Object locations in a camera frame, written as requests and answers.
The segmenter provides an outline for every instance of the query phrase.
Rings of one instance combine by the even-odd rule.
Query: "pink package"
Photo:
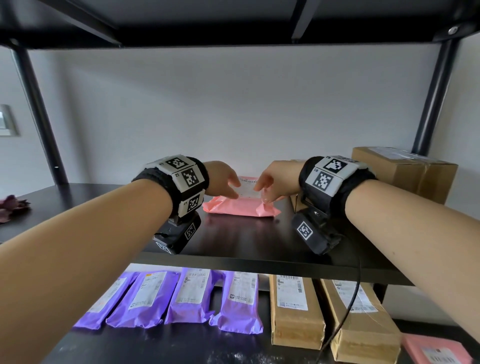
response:
[[[471,364],[473,359],[458,341],[404,334],[402,345],[415,364]]]
[[[232,187],[238,194],[237,200],[224,196],[212,198],[203,203],[205,212],[213,214],[230,214],[241,216],[268,217],[277,216],[281,211],[273,206],[273,203],[264,204],[260,192],[253,190],[257,178],[239,177],[241,186]]]

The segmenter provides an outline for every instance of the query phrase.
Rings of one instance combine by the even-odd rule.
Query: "black cable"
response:
[[[328,338],[327,341],[324,342],[324,344],[322,345],[322,347],[320,348],[320,351],[318,352],[318,358],[317,358],[317,361],[316,363],[319,364],[320,363],[320,357],[322,356],[322,353],[324,352],[325,348],[330,345],[330,343],[333,341],[333,339],[335,338],[335,336],[338,334],[338,332],[340,331],[340,329],[342,328],[343,324],[345,323],[345,321],[347,320],[347,317],[350,313],[350,310],[352,309],[353,307],[353,304],[355,302],[355,299],[357,298],[357,293],[360,289],[360,278],[361,278],[361,259],[360,259],[360,255],[359,255],[359,252],[357,250],[357,247],[355,246],[354,243],[352,243],[350,241],[350,239],[346,238],[346,240],[348,240],[348,242],[350,243],[350,246],[353,247],[353,250],[355,250],[355,255],[357,256],[357,261],[358,261],[358,270],[357,270],[357,285],[355,286],[355,290],[353,292],[353,296],[352,296],[352,299],[350,301],[350,303],[348,304],[348,307],[347,307],[347,312],[345,313],[345,316],[343,316],[343,319],[342,321],[340,321],[340,323],[338,324],[337,328],[334,330],[334,332],[332,333],[332,335],[330,335],[330,337]]]

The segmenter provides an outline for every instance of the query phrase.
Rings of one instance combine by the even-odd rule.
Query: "wristband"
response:
[[[350,192],[363,181],[376,179],[367,168],[363,162],[342,156],[312,157],[299,176],[303,199],[323,218],[344,216]]]
[[[165,157],[144,165],[132,182],[140,179],[154,181],[165,188],[173,204],[170,218],[181,218],[200,207],[210,182],[202,162],[182,155]]]

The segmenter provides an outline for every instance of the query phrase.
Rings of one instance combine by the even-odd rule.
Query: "person's right arm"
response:
[[[275,161],[265,201],[298,193],[303,162]],[[380,181],[354,189],[345,214],[405,276],[480,342],[480,221]]]

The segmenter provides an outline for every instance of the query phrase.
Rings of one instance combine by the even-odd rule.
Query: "hand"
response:
[[[253,188],[260,191],[265,188],[263,202],[273,202],[280,197],[300,192],[299,176],[306,161],[275,160],[258,178]]]
[[[213,160],[204,162],[204,166],[210,178],[205,194],[209,196],[225,196],[233,199],[239,197],[238,193],[228,185],[231,183],[235,187],[240,187],[240,181],[235,171],[227,163]]]

